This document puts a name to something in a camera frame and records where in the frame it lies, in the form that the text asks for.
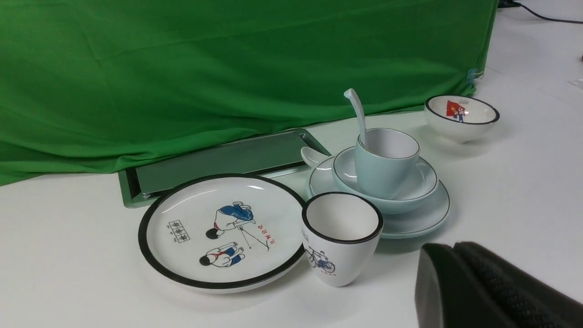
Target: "spoon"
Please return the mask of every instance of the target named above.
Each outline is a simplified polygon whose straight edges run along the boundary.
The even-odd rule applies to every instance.
[[[348,98],[356,112],[356,118],[359,121],[360,127],[360,142],[362,142],[364,148],[366,148],[366,122],[364,121],[364,109],[362,103],[360,103],[359,96],[356,94],[354,89],[350,88],[344,91],[344,97]]]
[[[306,163],[311,168],[317,167],[320,163],[330,157],[310,147],[302,147],[300,153],[304,163]]]

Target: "cup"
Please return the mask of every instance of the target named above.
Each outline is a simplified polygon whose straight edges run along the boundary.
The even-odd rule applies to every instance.
[[[369,201],[330,192],[308,200],[302,210],[304,253],[318,279],[341,287],[353,282],[373,256],[382,215]]]
[[[373,128],[366,131],[366,148],[357,138],[354,165],[362,193],[390,200],[415,166],[421,147],[407,133]]]

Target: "small white bowl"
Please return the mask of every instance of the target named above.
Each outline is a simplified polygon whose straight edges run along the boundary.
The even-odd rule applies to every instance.
[[[354,147],[340,152],[332,164],[332,177],[336,187],[345,193],[360,196],[373,203],[383,214],[400,214],[413,211],[429,199],[439,185],[435,170],[419,157],[405,178],[394,199],[381,199],[360,191],[354,167]]]
[[[480,138],[500,119],[500,113],[491,105],[454,95],[427,99],[424,112],[427,123],[435,132],[458,144]]]

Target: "cup rim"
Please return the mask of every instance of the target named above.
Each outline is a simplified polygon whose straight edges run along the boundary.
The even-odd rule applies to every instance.
[[[480,122],[480,123],[470,123],[470,122],[460,122],[460,121],[454,121],[454,120],[450,120],[447,117],[444,117],[440,114],[438,114],[436,111],[434,111],[433,109],[431,109],[431,106],[429,106],[429,102],[431,100],[433,100],[434,98],[438,98],[438,97],[457,97],[457,98],[466,98],[466,99],[472,99],[475,100],[477,102],[481,102],[483,104],[485,104],[486,106],[488,106],[490,109],[492,109],[494,111],[494,114],[496,116],[494,116],[494,118],[490,121],[487,122]],[[467,125],[486,125],[486,124],[491,124],[494,123],[496,121],[498,121],[500,119],[500,113],[498,112],[497,109],[494,108],[494,106],[488,104],[485,101],[482,101],[480,99],[476,99],[473,97],[467,97],[467,96],[459,96],[459,95],[451,95],[451,94],[447,94],[447,95],[437,95],[437,96],[433,96],[433,97],[429,97],[427,98],[427,100],[425,100],[425,108],[427,108],[431,113],[435,114],[437,117],[443,118],[444,120],[448,120],[448,121],[452,121],[452,122],[456,122],[456,123],[461,123],[461,124],[467,124]]]
[[[413,140],[413,141],[414,141],[414,142],[417,144],[417,151],[416,151],[416,152],[415,152],[413,155],[411,155],[411,156],[407,156],[407,157],[387,157],[387,156],[382,156],[382,155],[379,155],[379,154],[377,154],[377,153],[373,153],[373,152],[371,152],[370,150],[368,150],[368,148],[366,148],[366,147],[365,147],[365,146],[362,144],[362,141],[360,140],[360,134],[358,134],[358,136],[356,137],[356,140],[357,140],[358,144],[359,144],[359,145],[360,145],[360,146],[361,146],[361,147],[362,147],[362,148],[363,148],[363,149],[364,149],[364,150],[365,150],[367,153],[369,153],[369,154],[371,154],[371,155],[373,155],[373,156],[380,157],[380,158],[386,158],[386,159],[409,159],[409,158],[412,158],[412,157],[418,156],[418,155],[419,155],[419,153],[421,152],[421,145],[419,145],[419,142],[417,141],[417,139],[413,138],[413,137],[412,137],[410,134],[408,134],[408,133],[405,133],[405,132],[403,132],[403,131],[399,131],[399,130],[396,130],[396,129],[391,129],[391,128],[370,128],[370,129],[366,129],[366,131],[372,131],[372,130],[392,130],[392,131],[396,131],[396,132],[402,133],[402,134],[406,135],[407,137],[411,138],[411,139],[412,139],[412,140]]]
[[[345,152],[349,151],[349,150],[350,150],[350,149],[352,149],[352,148],[355,148],[355,146],[348,147],[348,148],[346,148],[346,149],[344,149],[344,150],[340,151],[340,152],[339,152],[339,153],[338,153],[336,156],[334,156],[334,160],[332,161],[332,174],[333,174],[334,176],[336,176],[336,177],[338,178],[338,180],[340,180],[340,182],[341,182],[341,183],[342,183],[344,186],[346,186],[348,189],[350,189],[350,190],[354,191],[355,193],[359,193],[359,194],[354,194],[355,196],[358,196],[358,197],[361,197],[361,198],[362,198],[362,196],[360,196],[360,195],[364,195],[364,196],[366,196],[366,197],[368,197],[368,198],[370,198],[370,199],[372,199],[372,200],[375,200],[375,201],[380,201],[380,202],[390,202],[390,203],[391,203],[391,202],[414,201],[414,200],[419,200],[419,199],[422,199],[422,198],[426,198],[426,197],[428,197],[430,194],[432,194],[433,192],[435,192],[435,191],[437,190],[437,187],[439,186],[439,177],[437,176],[437,172],[435,171],[435,169],[433,168],[433,166],[432,166],[432,165],[431,165],[431,164],[430,164],[428,161],[426,161],[424,158],[422,158],[422,157],[420,156],[419,158],[420,158],[420,159],[422,159],[424,162],[426,162],[426,163],[427,163],[427,165],[429,165],[429,167],[430,167],[430,168],[433,170],[433,173],[436,175],[436,183],[435,183],[435,185],[433,186],[433,188],[431,188],[431,190],[429,190],[429,191],[428,191],[428,192],[426,192],[425,194],[423,194],[423,195],[421,195],[421,196],[418,196],[418,197],[415,197],[415,198],[408,198],[408,199],[403,199],[403,200],[388,200],[388,199],[383,199],[383,198],[373,197],[373,196],[367,195],[367,194],[365,194],[365,193],[363,193],[363,192],[361,192],[361,191],[355,190],[354,188],[350,187],[350,186],[349,186],[349,185],[348,185],[346,182],[344,182],[344,180],[342,180],[342,178],[340,177],[340,175],[339,175],[339,174],[338,174],[338,172],[336,171],[336,159],[337,159],[337,158],[338,158],[338,157],[339,157],[341,154],[343,154],[343,153],[345,153]]]
[[[310,207],[310,204],[312,204],[318,198],[323,197],[323,196],[327,196],[327,195],[331,195],[331,194],[349,195],[352,197],[359,198],[362,201],[364,201],[365,203],[367,203],[375,211],[375,213],[377,214],[377,217],[378,217],[378,225],[374,229],[374,231],[370,235],[363,237],[363,238],[352,239],[352,240],[342,240],[342,239],[336,239],[336,238],[326,236],[323,233],[314,229],[314,227],[312,227],[312,225],[310,225],[310,222],[308,221],[308,215],[307,215],[308,214],[308,207]],[[308,228],[308,230],[310,232],[312,232],[313,234],[315,234],[316,236],[318,236],[324,240],[327,240],[329,242],[332,242],[332,243],[346,244],[346,245],[361,244],[361,243],[368,242],[368,241],[374,239],[376,236],[378,236],[382,232],[382,227],[384,225],[384,221],[382,220],[382,214],[373,203],[364,199],[363,197],[360,197],[360,196],[355,195],[355,194],[345,193],[343,191],[329,191],[327,193],[322,193],[322,194],[319,194],[317,196],[310,198],[305,203],[304,208],[301,210],[301,220],[304,222],[305,227]]]

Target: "ceramic tableware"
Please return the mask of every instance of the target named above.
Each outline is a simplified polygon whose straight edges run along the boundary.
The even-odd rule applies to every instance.
[[[366,147],[366,118],[364,116],[364,109],[363,105],[360,102],[359,96],[356,94],[354,89],[348,89],[344,91],[344,97],[350,100],[352,104],[352,108],[354,108],[354,112],[356,113],[356,118],[359,122],[359,129],[360,129],[360,138],[359,140],[363,143]]]
[[[309,167],[315,168],[320,163],[322,163],[326,158],[330,158],[330,156],[326,156],[319,151],[315,150],[314,148],[310,147],[302,147],[300,149],[301,158],[304,160]]]
[[[160,274],[196,291],[257,288],[301,259],[303,205],[293,190],[263,177],[194,180],[146,211],[138,232],[140,250]]]
[[[415,166],[420,147],[410,135],[389,129],[366,131],[367,146],[356,143],[356,174],[360,190],[369,196],[392,199]]]
[[[332,158],[326,159],[310,171],[306,183],[308,197],[338,191],[331,174],[332,163]],[[437,190],[421,207],[403,214],[383,214],[381,238],[406,239],[426,235],[446,223],[449,207],[449,194],[439,182]]]
[[[425,118],[442,137],[463,144],[490,131],[500,119],[491,105],[471,97],[434,96],[425,101]]]
[[[358,184],[354,147],[340,152],[333,160],[332,178],[340,191],[355,194],[373,203],[383,214],[398,214],[412,211],[423,205],[437,190],[438,179],[435,170],[419,157],[403,180],[397,193],[391,199],[372,197],[364,194]]]
[[[327,285],[350,284],[377,248],[382,215],[369,201],[330,192],[311,198],[302,211],[304,250],[312,271]]]

